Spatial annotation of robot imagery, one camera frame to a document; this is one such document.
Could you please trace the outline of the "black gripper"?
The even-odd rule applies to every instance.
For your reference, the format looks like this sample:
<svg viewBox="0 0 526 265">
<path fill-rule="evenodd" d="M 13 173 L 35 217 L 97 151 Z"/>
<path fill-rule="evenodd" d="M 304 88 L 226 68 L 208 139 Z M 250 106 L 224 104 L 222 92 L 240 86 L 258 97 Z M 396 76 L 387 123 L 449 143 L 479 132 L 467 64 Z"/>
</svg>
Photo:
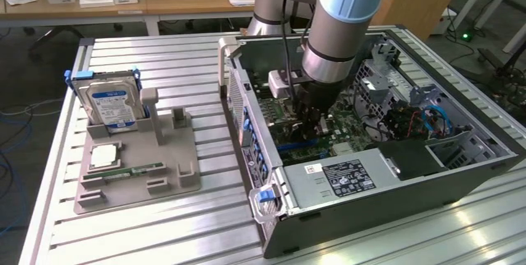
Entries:
<svg viewBox="0 0 526 265">
<path fill-rule="evenodd" d="M 341 91 L 341 82 L 321 83 L 318 81 L 302 82 L 296 91 L 293 111 L 300 125 L 300 137 L 310 140 L 317 136 L 314 127 L 328 109 L 336 102 Z"/>
</svg>

